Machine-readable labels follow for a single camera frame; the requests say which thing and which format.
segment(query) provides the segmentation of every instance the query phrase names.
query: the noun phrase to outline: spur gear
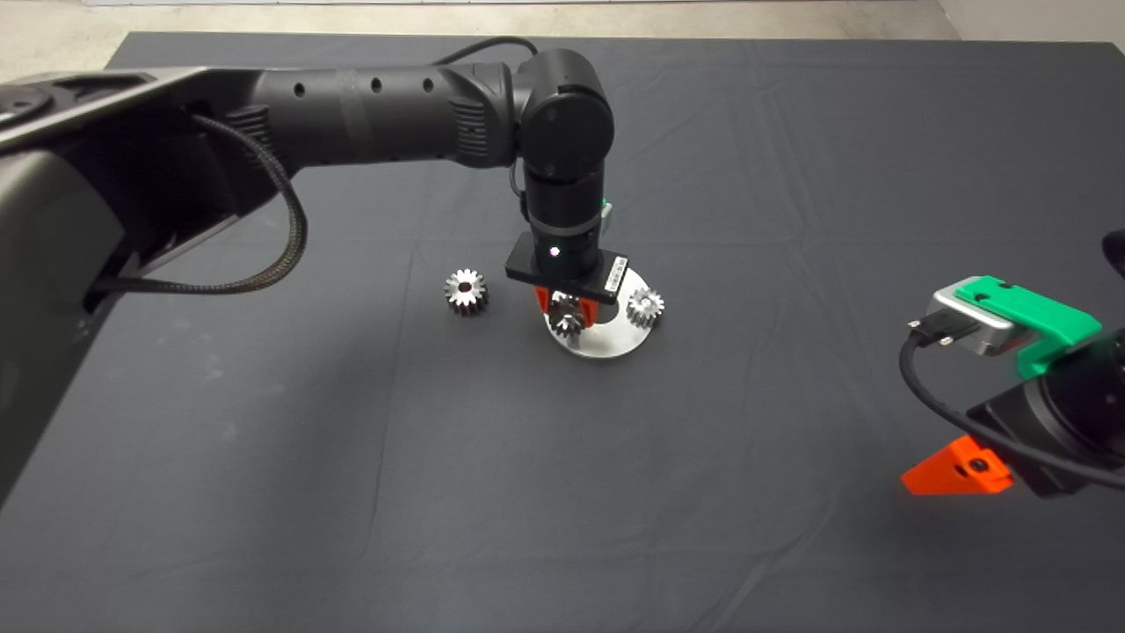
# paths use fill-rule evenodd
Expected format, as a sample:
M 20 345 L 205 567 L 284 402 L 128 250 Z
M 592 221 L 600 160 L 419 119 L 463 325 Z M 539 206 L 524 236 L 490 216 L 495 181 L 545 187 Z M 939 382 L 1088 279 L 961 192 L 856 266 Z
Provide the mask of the spur gear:
M 629 295 L 626 313 L 629 315 L 629 320 L 638 328 L 651 328 L 660 318 L 660 314 L 664 314 L 664 297 L 650 288 L 637 288 Z
M 577 336 L 586 329 L 578 299 L 561 292 L 555 295 L 547 308 L 547 323 L 555 334 L 564 338 Z
M 488 304 L 488 286 L 476 270 L 461 268 L 446 279 L 446 301 L 461 316 L 476 314 Z

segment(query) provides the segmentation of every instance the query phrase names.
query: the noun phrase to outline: green gripper mount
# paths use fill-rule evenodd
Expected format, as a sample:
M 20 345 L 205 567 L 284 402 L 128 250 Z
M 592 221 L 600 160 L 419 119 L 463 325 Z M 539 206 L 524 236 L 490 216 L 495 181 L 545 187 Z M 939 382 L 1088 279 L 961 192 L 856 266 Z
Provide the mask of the green gripper mount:
M 1101 324 L 1086 311 L 996 277 L 982 274 L 955 293 L 1038 335 L 1016 355 L 1016 372 L 1024 379 L 1046 372 L 1056 359 L 1101 332 Z

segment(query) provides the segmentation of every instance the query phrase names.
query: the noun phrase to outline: connector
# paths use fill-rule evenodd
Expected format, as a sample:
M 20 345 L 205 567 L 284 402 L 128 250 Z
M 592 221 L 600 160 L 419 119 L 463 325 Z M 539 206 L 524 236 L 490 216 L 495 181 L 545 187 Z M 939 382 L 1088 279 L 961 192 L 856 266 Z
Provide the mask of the connector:
M 918 322 L 911 322 L 909 326 L 911 336 L 917 337 L 920 342 L 918 347 L 929 347 L 935 343 L 940 346 L 952 345 L 981 327 L 972 316 L 951 307 L 932 311 Z

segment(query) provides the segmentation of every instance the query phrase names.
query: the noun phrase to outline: concrete floor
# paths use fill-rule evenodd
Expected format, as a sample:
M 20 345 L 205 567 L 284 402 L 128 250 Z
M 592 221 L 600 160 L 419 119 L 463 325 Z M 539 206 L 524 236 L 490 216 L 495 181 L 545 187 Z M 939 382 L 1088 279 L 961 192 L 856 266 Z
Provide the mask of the concrete floor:
M 457 6 L 87 7 L 0 0 L 0 81 L 100 69 L 130 30 L 956 39 L 936 0 Z

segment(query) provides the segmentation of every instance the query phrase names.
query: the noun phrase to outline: white wall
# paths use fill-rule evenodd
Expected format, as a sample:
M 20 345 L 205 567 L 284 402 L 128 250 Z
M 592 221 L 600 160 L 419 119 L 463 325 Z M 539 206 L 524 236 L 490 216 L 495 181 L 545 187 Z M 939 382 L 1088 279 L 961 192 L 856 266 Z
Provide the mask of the white wall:
M 963 39 L 1113 42 L 1125 51 L 1123 0 L 939 0 Z

